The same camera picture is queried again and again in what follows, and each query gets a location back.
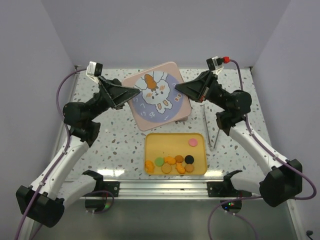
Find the silver tin lid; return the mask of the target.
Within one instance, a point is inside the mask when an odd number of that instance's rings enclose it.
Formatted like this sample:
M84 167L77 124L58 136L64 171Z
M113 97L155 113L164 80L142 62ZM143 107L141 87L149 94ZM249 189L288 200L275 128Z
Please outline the silver tin lid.
M141 71L122 81L123 86L140 90L140 94L128 104L141 131L189 117L192 113L190 100L175 90L175 85L183 82L180 70L173 61Z

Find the metal tongs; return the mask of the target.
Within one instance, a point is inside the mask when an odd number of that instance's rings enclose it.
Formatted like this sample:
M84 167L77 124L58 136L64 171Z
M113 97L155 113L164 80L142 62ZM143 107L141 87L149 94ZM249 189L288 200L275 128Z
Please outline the metal tongs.
M204 127L206 132L207 144L209 150L213 152L217 146L217 139L220 134L220 129L215 126L214 122L209 119L210 108L208 108L205 104L202 107L203 109L203 120L204 120Z

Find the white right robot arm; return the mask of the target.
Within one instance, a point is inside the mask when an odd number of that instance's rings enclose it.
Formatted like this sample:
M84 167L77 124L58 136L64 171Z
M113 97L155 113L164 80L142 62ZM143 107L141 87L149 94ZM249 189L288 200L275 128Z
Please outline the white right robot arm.
M227 196L246 191L261 195L269 206L276 207L302 192L302 164L278 153L250 126L246 115L251 111L252 97L248 92L226 91L218 83L218 76L209 70L192 81L177 84L175 89L190 100L207 100L222 108L222 112L216 113L218 128L240 144L264 174L263 180L254 182L243 176L241 170L228 173L222 185Z

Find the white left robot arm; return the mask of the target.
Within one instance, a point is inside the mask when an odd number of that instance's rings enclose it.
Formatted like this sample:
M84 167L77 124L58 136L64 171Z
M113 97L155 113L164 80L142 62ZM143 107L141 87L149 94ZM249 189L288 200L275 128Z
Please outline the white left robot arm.
M123 86L118 79L96 78L98 92L86 102L69 102L62 109L67 137L51 163L30 185L20 186L16 199L21 213L52 228L65 211L65 199L58 192L82 155L98 138L101 124L94 119L108 109L120 110L125 103L140 94L134 87Z

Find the silver cookie tin box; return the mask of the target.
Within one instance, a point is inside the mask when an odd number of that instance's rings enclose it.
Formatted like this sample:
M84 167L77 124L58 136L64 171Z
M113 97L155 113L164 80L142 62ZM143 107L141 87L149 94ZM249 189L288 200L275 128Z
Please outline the silver cookie tin box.
M185 122L189 119L188 116L185 116L185 117L182 117L182 118L179 118L179 119L176 119L175 122Z

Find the pink sandwich cookie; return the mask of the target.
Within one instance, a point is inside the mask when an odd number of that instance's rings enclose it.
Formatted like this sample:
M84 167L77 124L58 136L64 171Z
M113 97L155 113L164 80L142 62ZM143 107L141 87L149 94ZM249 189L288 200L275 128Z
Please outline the pink sandwich cookie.
M191 147L196 147L196 146L198 145L198 141L197 141L197 139L195 139L195 138L190 138L190 139L188 140L188 144L189 144Z

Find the yellow plastic tray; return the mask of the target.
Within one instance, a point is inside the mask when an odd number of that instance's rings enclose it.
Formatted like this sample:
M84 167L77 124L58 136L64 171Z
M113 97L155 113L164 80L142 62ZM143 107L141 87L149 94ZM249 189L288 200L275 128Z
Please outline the yellow plastic tray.
M189 139L197 139L198 145L192 147L189 145ZM155 165L157 157L175 157L181 155L184 158L182 166L185 167L185 156L194 157L194 171L179 174L176 170L176 164L171 165L172 171L168 174L162 172L162 167ZM154 164L154 173L147 173L145 170L145 161L152 161ZM145 137L144 142L144 171L148 175L154 176L203 176L207 172L207 154L205 139L200 133L150 133Z

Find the chocolate chip cookie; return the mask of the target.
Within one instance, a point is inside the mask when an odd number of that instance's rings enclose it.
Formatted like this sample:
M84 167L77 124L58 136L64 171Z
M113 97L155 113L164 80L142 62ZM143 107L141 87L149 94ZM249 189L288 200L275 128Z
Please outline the chocolate chip cookie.
M174 157L174 159L175 159L176 163L183 163L184 162L184 157L182 155L176 155Z

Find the orange fish cookie middle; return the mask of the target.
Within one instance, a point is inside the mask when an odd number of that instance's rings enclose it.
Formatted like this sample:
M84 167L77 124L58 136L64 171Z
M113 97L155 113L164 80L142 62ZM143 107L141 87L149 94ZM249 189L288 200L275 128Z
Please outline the orange fish cookie middle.
M164 162L168 163L169 165L175 165L176 164L176 159L172 156L167 156L164 158Z

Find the orange fish cookie left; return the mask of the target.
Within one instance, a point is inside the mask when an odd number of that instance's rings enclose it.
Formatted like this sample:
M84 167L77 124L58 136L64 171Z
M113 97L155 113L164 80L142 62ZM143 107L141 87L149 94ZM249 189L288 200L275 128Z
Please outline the orange fish cookie left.
M145 164L144 164L144 167L145 167L145 170L147 173L154 173L154 169L155 169L155 166L154 166L154 163L150 160L146 160L145 161Z

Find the green sandwich cookie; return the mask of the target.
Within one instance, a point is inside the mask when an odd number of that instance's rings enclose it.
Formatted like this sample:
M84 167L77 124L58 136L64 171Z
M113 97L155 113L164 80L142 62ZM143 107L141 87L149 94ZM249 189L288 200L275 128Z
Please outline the green sandwich cookie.
M165 160L163 157L157 157L155 160L154 160L154 163L157 167L162 167L163 164L165 163Z

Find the orange fish cookie right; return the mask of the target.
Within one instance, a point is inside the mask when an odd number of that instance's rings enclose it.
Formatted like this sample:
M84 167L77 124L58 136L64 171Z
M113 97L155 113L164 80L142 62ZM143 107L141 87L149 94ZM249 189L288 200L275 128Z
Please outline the orange fish cookie right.
M184 175L186 172L185 168L183 167L182 163L180 163L180 162L176 163L175 168L176 168L177 172L181 175Z

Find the brown round cookie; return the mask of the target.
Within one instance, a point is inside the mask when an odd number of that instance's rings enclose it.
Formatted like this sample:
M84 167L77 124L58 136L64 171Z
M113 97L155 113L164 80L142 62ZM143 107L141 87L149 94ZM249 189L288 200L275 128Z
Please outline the brown round cookie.
M193 164L186 164L184 166L184 169L187 173L192 173L195 169L194 165Z

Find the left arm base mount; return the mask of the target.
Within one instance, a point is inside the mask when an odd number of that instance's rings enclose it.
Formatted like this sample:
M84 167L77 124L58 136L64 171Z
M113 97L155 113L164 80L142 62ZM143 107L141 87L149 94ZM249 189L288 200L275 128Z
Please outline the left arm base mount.
M102 184L102 190L103 191L108 191L115 198L119 196L119 191L120 191L120 182L119 181L104 181Z

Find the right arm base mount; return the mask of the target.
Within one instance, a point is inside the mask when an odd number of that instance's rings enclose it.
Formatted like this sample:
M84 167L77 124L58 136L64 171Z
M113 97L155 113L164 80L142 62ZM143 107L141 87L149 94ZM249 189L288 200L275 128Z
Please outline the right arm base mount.
M228 181L209 181L206 183L207 194L210 198L242 198L251 197L252 193L245 190L236 190Z

